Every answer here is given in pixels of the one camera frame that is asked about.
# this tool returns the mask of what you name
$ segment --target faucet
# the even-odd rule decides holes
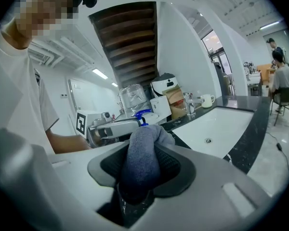
[[[185,107],[186,107],[186,111],[187,111],[188,116],[192,116],[192,115],[196,114],[196,112],[195,112],[195,104],[196,103],[203,103],[204,102],[204,99],[201,97],[196,97],[195,99],[193,99],[192,94],[185,95],[184,100],[185,100]]]

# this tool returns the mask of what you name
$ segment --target seated person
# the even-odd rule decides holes
[[[285,65],[283,55],[279,51],[274,50],[272,56],[277,65],[277,70],[274,73],[273,85],[269,89],[269,96],[271,96],[276,103],[279,103],[280,97],[278,89],[289,87],[289,67]],[[278,107],[276,111],[281,112],[282,107]]]

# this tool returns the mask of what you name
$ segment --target fluorescent light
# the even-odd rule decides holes
[[[100,70],[98,70],[97,68],[92,70],[92,72],[94,72],[95,74],[97,74],[98,76],[102,77],[103,79],[108,79],[108,77],[106,75],[104,75]]]
[[[268,25],[266,25],[266,26],[262,26],[262,27],[260,27],[260,30],[265,29],[265,28],[267,28],[267,27],[269,27],[269,26],[276,25],[276,24],[278,24],[278,23],[279,23],[279,21],[276,21],[276,22],[273,22],[273,23],[268,24]]]

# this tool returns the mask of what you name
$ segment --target man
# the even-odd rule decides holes
[[[278,51],[279,53],[281,53],[282,56],[283,56],[283,61],[284,61],[285,63],[287,63],[285,51],[284,51],[282,48],[280,48],[279,46],[276,45],[274,39],[269,38],[266,42],[267,42],[268,44],[270,44],[271,48],[272,48],[274,51],[276,50],[276,51]]]
[[[279,103],[278,89],[289,87],[289,67],[285,65],[283,55],[278,50],[272,52],[272,57],[278,69],[274,73],[273,85],[269,89],[269,95],[273,95],[274,100]]]
[[[58,116],[27,52],[34,36],[73,11],[74,1],[22,1],[17,16],[0,25],[0,128],[44,147],[47,154],[89,149],[81,136],[51,132]]]

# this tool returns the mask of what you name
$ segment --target sink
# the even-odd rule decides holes
[[[192,150],[224,158],[243,135],[253,114],[215,108],[173,132]]]

